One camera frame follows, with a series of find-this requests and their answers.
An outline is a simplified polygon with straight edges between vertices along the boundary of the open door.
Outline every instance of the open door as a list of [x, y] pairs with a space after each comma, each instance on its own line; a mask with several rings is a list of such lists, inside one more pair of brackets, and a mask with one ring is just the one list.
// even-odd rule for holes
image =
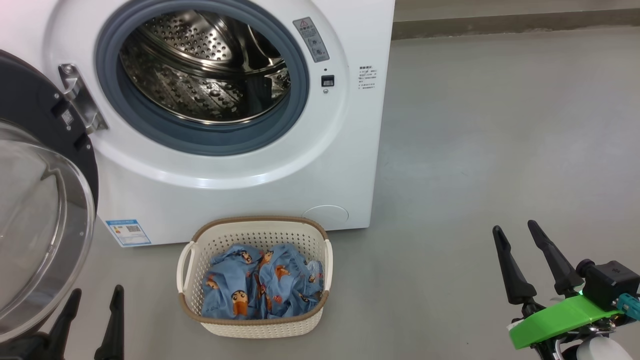
[[98, 172], [71, 96], [0, 51], [0, 342], [39, 328], [88, 253]]

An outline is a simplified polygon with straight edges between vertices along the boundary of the blue fabric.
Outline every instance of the blue fabric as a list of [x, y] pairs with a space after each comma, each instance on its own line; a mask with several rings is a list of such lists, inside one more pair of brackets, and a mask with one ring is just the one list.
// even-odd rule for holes
[[236, 320], [259, 316], [257, 283], [252, 276], [259, 260], [260, 251], [246, 245], [233, 245], [211, 259], [211, 267], [202, 279], [202, 316]]
[[202, 316], [224, 319], [271, 319], [302, 315], [319, 302], [323, 269], [306, 262], [291, 244], [266, 253], [233, 245], [211, 260], [202, 280]]

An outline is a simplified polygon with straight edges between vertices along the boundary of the front-load washer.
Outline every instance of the front-load washer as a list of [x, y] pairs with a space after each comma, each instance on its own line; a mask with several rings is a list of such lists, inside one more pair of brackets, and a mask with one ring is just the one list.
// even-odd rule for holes
[[43, 129], [66, 132], [68, 158], [95, 156], [85, 176], [122, 246], [188, 241], [208, 221], [245, 215], [367, 227], [393, 9], [12, 1], [0, 12], [12, 95], [0, 114], [40, 114], [57, 122]]

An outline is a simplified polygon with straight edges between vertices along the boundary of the gray floor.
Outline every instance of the gray floor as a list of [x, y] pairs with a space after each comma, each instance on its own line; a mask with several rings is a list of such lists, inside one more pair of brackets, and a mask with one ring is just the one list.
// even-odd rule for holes
[[[332, 233], [332, 295], [307, 336], [219, 338], [178, 307], [181, 245], [121, 249], [97, 229], [67, 359], [91, 359], [116, 284], [127, 359], [536, 359], [512, 349], [491, 228], [538, 301], [553, 280], [538, 220], [577, 263], [640, 271], [640, 30], [392, 45], [372, 226]], [[640, 358], [640, 325], [614, 339]]]

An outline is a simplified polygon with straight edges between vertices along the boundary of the sticker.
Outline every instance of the sticker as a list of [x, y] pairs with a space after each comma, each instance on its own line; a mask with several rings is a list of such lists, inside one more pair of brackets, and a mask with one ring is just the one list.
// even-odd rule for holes
[[521, 323], [523, 321], [524, 321], [524, 319], [518, 320], [516, 322], [512, 322], [511, 324], [507, 325], [507, 331], [511, 331], [514, 327], [516, 327], [516, 325], [518, 325], [519, 323]]
[[373, 66], [361, 66], [358, 69], [358, 90], [376, 88], [378, 71]]
[[307, 47], [309, 48], [309, 52], [311, 52], [311, 57], [313, 57], [314, 62], [318, 63], [320, 61], [329, 60], [329, 53], [326, 52], [324, 42], [322, 41], [322, 38], [310, 17], [295, 20], [293, 22], [293, 26], [298, 29], [298, 33], [300, 33], [302, 39], [307, 43]]
[[151, 241], [137, 220], [105, 221], [122, 246], [148, 245]]

